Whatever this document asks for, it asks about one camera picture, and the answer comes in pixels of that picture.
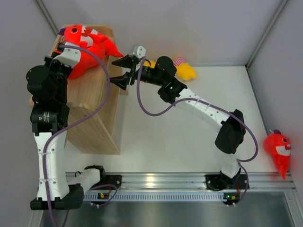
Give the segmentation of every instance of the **white tabletop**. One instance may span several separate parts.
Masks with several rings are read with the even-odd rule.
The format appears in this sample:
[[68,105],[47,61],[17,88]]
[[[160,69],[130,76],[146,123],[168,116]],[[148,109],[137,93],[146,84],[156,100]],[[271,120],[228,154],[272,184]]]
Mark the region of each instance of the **white tabletop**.
[[[187,86],[214,105],[228,111],[239,109],[244,121],[259,142],[255,160],[245,163],[249,172],[275,172],[271,158],[264,152],[266,137],[245,67],[195,67],[198,78]],[[143,105],[152,113],[168,106],[157,94],[159,87],[141,83]],[[178,108],[159,117],[146,115],[139,107],[136,87],[129,87],[128,96],[120,96],[116,113],[114,139],[121,155],[82,154],[67,144],[66,171],[82,171],[88,165],[103,165],[107,172],[218,172],[220,151],[215,146],[216,133],[205,122]],[[238,147],[239,158],[254,153],[252,138],[247,132]]]

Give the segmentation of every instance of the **wall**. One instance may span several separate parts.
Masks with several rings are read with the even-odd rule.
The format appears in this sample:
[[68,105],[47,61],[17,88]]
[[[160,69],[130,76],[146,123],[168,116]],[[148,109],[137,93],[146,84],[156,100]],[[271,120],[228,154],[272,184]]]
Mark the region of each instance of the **wall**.
[[280,0],[44,0],[58,27],[109,24],[122,53],[184,56],[192,64],[244,65]]
[[303,1],[286,6],[251,66],[266,124],[291,140],[291,173],[303,201]]
[[25,75],[44,63],[54,35],[32,0],[0,1],[0,31],[0,225],[23,227],[38,187]]

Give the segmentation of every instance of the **yellow stuffed toy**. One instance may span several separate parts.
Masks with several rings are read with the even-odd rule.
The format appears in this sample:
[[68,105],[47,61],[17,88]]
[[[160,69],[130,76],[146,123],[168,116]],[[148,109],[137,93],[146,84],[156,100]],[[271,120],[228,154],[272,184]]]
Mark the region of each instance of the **yellow stuffed toy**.
[[[150,61],[149,62],[144,62],[144,66],[148,66],[151,68],[155,68],[156,62]],[[176,75],[183,79],[183,80],[190,80],[197,78],[196,72],[192,66],[190,66],[187,62],[184,61],[184,59],[177,57],[174,59],[174,66],[177,69]]]

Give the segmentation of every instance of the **wooden crate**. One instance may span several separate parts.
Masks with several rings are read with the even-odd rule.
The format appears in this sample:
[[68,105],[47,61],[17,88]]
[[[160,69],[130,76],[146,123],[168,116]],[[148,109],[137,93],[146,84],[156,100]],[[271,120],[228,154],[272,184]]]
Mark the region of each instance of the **wooden crate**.
[[[109,26],[87,25],[108,36],[115,41],[114,33]],[[57,47],[57,43],[64,43],[64,38],[58,35],[50,51]],[[111,64],[115,57],[105,57],[103,62],[107,66],[110,77],[122,75],[120,67]],[[107,90],[106,76],[101,66],[86,70],[84,75],[77,79],[68,80],[67,105],[70,108],[68,124],[87,116],[102,103]],[[67,139],[81,152],[87,154],[119,155],[120,150],[112,139],[115,123],[116,107],[120,88],[110,85],[110,93],[103,108],[90,119],[68,130]]]

